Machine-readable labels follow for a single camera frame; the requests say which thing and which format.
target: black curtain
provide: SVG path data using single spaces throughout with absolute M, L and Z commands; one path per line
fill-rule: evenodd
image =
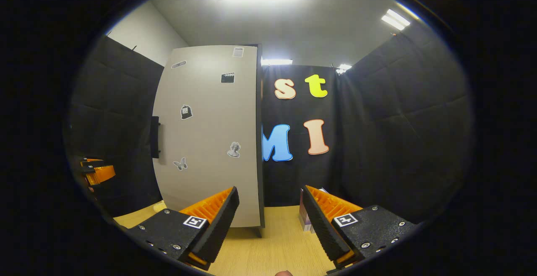
M 309 90 L 307 77 L 319 75 L 326 80 L 321 89 L 328 91 L 324 98 L 315 98 Z M 269 138 L 274 126 L 290 126 L 287 133 L 289 151 L 293 154 L 290 161 L 274 161 L 270 158 L 263 162 L 263 185 L 265 206 L 293 206 L 300 201 L 300 187 L 311 185 L 323 187 L 334 195 L 341 195 L 341 178 L 338 145 L 338 107 L 336 92 L 336 72 L 334 68 L 303 65 L 271 65 L 263 67 L 263 96 L 261 100 L 261 119 L 263 134 Z M 293 99 L 278 99 L 274 94 L 274 82 L 290 79 L 297 95 Z M 324 142 L 329 147 L 324 154 L 311 155 L 309 133 L 304 122 L 324 120 L 322 131 Z
M 65 143 L 74 169 L 78 156 L 102 158 L 114 166 L 116 176 L 94 186 L 95 196 L 112 216 L 162 199 L 149 145 L 162 70 L 163 66 L 104 36 L 73 87 Z
M 412 222 L 440 213 L 472 148 L 465 76 L 449 48 L 415 21 L 338 83 L 349 200 Z

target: blue letter m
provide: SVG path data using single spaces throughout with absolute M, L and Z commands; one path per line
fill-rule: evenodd
M 263 135 L 261 148 L 263 148 L 263 159 L 265 161 L 270 159 L 273 149 L 274 155 L 272 159 L 274 161 L 290 161 L 293 158 L 293 154 L 289 153 L 289 144 L 287 143 L 287 132 L 289 129 L 290 126 L 286 124 L 274 126 L 268 140 L 265 134 L 261 133 Z

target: foam letter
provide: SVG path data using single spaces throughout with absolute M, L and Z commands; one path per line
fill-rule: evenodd
M 263 134 L 261 140 L 261 148 L 263 150 L 263 159 L 268 161 L 270 154 L 274 149 L 274 155 L 272 159 L 274 161 L 290 161 L 293 158 L 293 154 L 289 153 L 289 144 L 287 142 L 287 132 L 290 126 L 286 124 L 280 124 L 274 126 L 270 136 L 267 138 Z
M 312 96 L 317 98 L 324 98 L 328 92 L 321 89 L 321 83 L 326 83 L 325 79 L 319 78 L 319 75 L 312 75 L 304 80 L 309 83 L 309 92 Z
M 297 92 L 292 86 L 295 86 L 295 83 L 290 79 L 276 80 L 276 82 L 274 82 L 274 87 L 276 87 L 276 90 L 274 91 L 276 98 L 293 99 L 297 95 Z
M 328 146 L 324 144 L 323 129 L 321 126 L 324 124 L 323 120 L 309 120 L 304 123 L 304 127 L 309 132 L 309 154 L 324 154 L 328 152 Z

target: wooden floor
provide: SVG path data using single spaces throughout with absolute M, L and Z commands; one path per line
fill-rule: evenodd
M 121 225 L 132 228 L 165 208 L 155 208 L 115 217 Z M 303 232 L 299 206 L 265 208 L 265 228 L 261 238 L 248 228 L 230 228 L 209 273 L 217 276 L 273 276 L 288 270 L 293 276 L 322 276 L 334 269 L 316 234 Z

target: white wall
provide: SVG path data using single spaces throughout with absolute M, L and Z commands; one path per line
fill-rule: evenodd
M 188 44 L 169 25 L 150 1 L 133 10 L 113 28 L 108 37 L 165 66 L 171 51 Z

